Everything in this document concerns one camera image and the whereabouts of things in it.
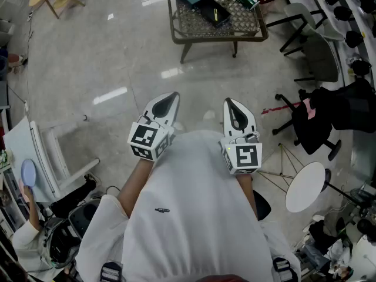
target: wicker table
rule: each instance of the wicker table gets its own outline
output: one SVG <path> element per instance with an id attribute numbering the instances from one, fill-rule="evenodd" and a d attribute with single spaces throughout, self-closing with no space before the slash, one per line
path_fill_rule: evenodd
<path id="1" fill-rule="evenodd" d="M 262 42 L 268 38 L 267 28 L 260 7 L 249 10 L 236 0 L 215 0 L 231 13 L 230 19 L 220 27 L 214 27 L 198 10 L 191 9 L 180 0 L 176 0 L 176 10 L 173 13 L 171 0 L 169 4 L 170 27 L 172 41 L 184 44 L 180 63 L 184 62 L 193 43 L 204 42 L 233 42 L 236 57 L 238 42 Z M 174 26 L 178 20 L 179 27 Z"/>

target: seated person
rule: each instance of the seated person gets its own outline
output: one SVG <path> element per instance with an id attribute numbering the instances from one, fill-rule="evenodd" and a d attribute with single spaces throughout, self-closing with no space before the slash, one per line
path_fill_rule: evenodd
<path id="1" fill-rule="evenodd" d="M 155 165 L 139 160 L 117 197 L 102 197 L 76 256 L 84 282 L 100 281 L 109 261 L 132 282 L 280 281 L 277 256 L 300 276 L 283 234 L 257 221 L 250 174 L 229 174 L 221 137 L 178 135 Z"/>
<path id="2" fill-rule="evenodd" d="M 69 212 L 77 207 L 78 203 L 84 200 L 98 184 L 98 181 L 90 173 L 85 175 L 85 180 L 86 183 L 83 186 L 50 206 L 56 217 L 68 218 Z M 12 239 L 13 248 L 19 263 L 27 273 L 39 280 L 51 282 L 64 268 L 53 268 L 42 261 L 41 246 L 43 245 L 43 235 L 41 231 L 43 227 L 39 222 L 36 203 L 31 189 L 28 186 L 24 186 L 23 190 L 30 200 L 30 217 L 14 233 Z"/>

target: white round table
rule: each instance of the white round table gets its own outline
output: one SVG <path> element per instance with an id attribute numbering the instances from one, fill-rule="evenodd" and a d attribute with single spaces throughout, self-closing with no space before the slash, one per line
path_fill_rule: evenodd
<path id="1" fill-rule="evenodd" d="M 291 182 L 286 193 L 286 208 L 296 213 L 308 208 L 318 197 L 325 182 L 325 168 L 319 162 L 303 167 Z"/>

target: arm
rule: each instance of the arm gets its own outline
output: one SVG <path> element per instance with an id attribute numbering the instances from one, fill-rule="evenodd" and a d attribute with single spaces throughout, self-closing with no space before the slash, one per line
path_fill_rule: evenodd
<path id="1" fill-rule="evenodd" d="M 236 176 L 237 181 L 240 184 L 241 189 L 243 189 L 244 194 L 247 197 L 248 202 L 250 203 L 254 214 L 257 217 L 256 202 L 254 201 L 253 189 L 252 189 L 252 177 L 250 174 L 238 174 Z"/>
<path id="2" fill-rule="evenodd" d="M 154 162 L 140 159 L 132 174 L 128 178 L 117 196 L 118 201 L 122 205 L 128 217 L 132 214 L 137 198 L 140 195 L 143 186 L 145 186 L 150 172 L 152 171 Z"/>
<path id="3" fill-rule="evenodd" d="M 29 216 L 29 221 L 30 224 L 33 225 L 34 228 L 36 228 L 38 231 L 42 230 L 41 225 L 39 224 L 39 217 L 38 217 L 38 212 L 36 211 L 36 203 L 34 200 L 34 195 L 32 194 L 29 186 L 24 186 L 23 187 L 23 192 L 25 195 L 28 197 L 30 201 L 30 216 Z"/>

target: black logo on shirt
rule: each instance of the black logo on shirt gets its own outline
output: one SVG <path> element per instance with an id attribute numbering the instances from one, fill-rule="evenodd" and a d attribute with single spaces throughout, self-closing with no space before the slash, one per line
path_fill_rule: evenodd
<path id="1" fill-rule="evenodd" d="M 170 211 L 169 209 L 163 209 L 163 208 L 157 208 L 157 209 L 154 209 L 154 210 L 158 211 L 159 213 L 164 213 L 164 212 Z"/>

